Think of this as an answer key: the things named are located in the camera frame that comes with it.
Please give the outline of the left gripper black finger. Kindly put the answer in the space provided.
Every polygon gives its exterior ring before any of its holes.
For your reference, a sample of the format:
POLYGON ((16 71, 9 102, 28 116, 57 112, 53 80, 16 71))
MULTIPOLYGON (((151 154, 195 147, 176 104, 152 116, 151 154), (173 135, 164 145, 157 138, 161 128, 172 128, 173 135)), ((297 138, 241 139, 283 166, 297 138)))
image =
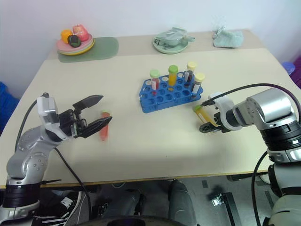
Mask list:
POLYGON ((72 106, 76 111, 82 111, 86 108, 90 108, 97 104, 101 99, 103 98, 103 95, 91 95, 88 96, 76 103, 74 103, 72 106))
POLYGON ((101 129, 106 127, 110 121, 112 120, 112 116, 104 117, 97 119, 91 123, 89 123, 86 127, 83 127, 79 130, 79 137, 88 138, 91 135, 99 132, 101 129))

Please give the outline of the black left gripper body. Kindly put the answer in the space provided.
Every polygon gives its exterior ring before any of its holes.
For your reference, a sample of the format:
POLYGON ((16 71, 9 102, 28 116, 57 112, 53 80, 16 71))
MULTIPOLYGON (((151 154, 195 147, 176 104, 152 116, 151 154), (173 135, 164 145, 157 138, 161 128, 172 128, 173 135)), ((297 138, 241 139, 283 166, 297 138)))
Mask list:
POLYGON ((68 109, 59 114, 60 129, 71 138, 87 138, 87 121, 81 117, 81 110, 68 109))

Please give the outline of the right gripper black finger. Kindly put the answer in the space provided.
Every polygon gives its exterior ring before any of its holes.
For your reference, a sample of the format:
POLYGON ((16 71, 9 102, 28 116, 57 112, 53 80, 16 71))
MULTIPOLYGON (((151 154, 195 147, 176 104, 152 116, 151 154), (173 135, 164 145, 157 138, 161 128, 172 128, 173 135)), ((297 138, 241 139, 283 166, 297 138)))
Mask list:
POLYGON ((215 133, 217 131, 220 131, 222 129, 222 127, 219 125, 219 126, 214 126, 212 123, 210 122, 207 122, 207 123, 204 123, 203 125, 201 125, 199 127, 199 131, 201 133, 215 133))

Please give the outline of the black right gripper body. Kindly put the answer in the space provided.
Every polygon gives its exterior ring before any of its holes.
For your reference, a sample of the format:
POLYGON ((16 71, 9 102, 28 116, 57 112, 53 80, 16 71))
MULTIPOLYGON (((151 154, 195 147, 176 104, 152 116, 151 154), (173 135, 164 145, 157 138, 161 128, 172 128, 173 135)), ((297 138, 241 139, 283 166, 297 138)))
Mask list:
POLYGON ((218 125, 217 130, 221 132, 227 132, 227 128, 223 125, 221 121, 221 113, 217 112, 214 114, 214 121, 218 125))

